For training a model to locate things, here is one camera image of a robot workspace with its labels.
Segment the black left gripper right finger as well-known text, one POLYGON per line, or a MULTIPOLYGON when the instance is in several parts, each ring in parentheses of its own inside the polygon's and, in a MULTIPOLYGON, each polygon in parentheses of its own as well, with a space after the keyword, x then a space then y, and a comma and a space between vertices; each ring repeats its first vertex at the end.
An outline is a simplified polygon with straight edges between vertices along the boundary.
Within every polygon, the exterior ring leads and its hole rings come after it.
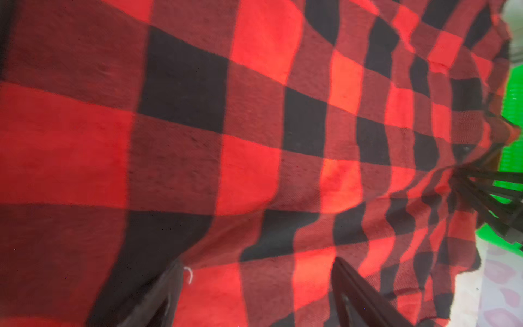
POLYGON ((341 326, 355 326, 358 317, 367 326, 412 325, 344 259, 335 258, 330 279, 341 326))

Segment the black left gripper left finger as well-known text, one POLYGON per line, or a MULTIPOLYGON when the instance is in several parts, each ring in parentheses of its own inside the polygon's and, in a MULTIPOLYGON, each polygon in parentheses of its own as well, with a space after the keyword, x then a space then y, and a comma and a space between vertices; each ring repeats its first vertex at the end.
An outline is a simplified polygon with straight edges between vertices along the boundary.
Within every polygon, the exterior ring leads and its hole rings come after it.
POLYGON ((172 326, 183 288, 184 266, 175 259, 118 326, 172 326))

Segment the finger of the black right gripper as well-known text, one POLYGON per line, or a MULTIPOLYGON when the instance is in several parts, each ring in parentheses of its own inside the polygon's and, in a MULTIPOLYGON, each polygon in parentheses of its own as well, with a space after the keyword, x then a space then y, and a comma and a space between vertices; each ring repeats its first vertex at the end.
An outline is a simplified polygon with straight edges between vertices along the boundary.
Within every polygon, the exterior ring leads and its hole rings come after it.
POLYGON ((522 173, 499 172, 479 168, 461 168, 451 178, 453 188, 469 203, 502 198, 510 204, 522 204, 522 173))
POLYGON ((455 183, 454 188, 497 236, 522 244, 522 192, 480 183, 455 183))

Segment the red black plaid shirt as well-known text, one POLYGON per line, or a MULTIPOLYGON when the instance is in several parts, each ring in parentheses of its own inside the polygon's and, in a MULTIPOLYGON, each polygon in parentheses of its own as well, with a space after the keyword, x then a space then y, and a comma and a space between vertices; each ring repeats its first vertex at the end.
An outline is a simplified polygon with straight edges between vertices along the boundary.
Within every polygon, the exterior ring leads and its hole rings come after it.
POLYGON ((479 266, 451 184, 501 116, 504 1, 2 1, 1 325, 339 326, 347 261, 414 326, 479 266))

